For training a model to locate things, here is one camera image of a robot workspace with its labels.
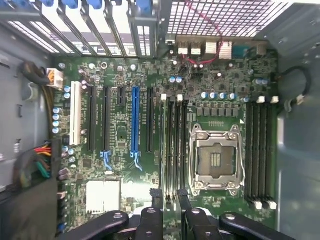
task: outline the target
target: gray metal panel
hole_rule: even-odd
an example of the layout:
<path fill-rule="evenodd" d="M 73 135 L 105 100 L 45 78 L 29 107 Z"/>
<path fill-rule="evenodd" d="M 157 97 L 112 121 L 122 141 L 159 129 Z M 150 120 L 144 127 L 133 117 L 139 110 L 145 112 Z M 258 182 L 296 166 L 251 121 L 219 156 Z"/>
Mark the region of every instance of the gray metal panel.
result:
<path fill-rule="evenodd" d="M 294 4 L 255 39 L 267 39 L 283 57 L 298 58 L 320 42 L 319 26 L 318 5 Z"/>
<path fill-rule="evenodd" d="M 299 62 L 283 58 L 280 69 L 283 72 L 296 64 Z M 278 230 L 297 240 L 318 240 L 320 236 L 319 63 L 313 61 L 309 69 L 313 82 L 305 102 L 289 115 L 278 117 Z M 304 85 L 301 74 L 291 74 L 283 79 L 280 92 L 292 97 Z"/>
<path fill-rule="evenodd" d="M 21 139 L 21 150 L 31 149 L 47 139 L 48 126 L 44 100 L 26 103 L 21 100 L 23 79 L 17 78 L 17 66 L 23 60 L 35 62 L 38 67 L 49 65 L 50 57 L 24 39 L 0 26 L 0 57 L 11 69 L 0 66 L 0 153 L 6 160 L 0 162 L 0 185 L 12 182 L 13 164 L 17 155 L 14 147 Z M 18 107 L 22 105 L 22 118 Z"/>

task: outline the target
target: motherboard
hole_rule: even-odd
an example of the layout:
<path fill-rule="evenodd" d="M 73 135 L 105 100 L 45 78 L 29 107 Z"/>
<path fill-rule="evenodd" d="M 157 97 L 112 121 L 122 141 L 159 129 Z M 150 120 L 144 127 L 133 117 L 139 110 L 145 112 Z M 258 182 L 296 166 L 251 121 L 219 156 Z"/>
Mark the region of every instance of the motherboard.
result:
<path fill-rule="evenodd" d="M 55 67 L 68 230 L 151 206 L 151 188 L 163 191 L 167 231 L 178 225 L 178 189 L 215 218 L 232 211 L 275 227 L 276 52 L 204 65 L 57 58 Z"/>

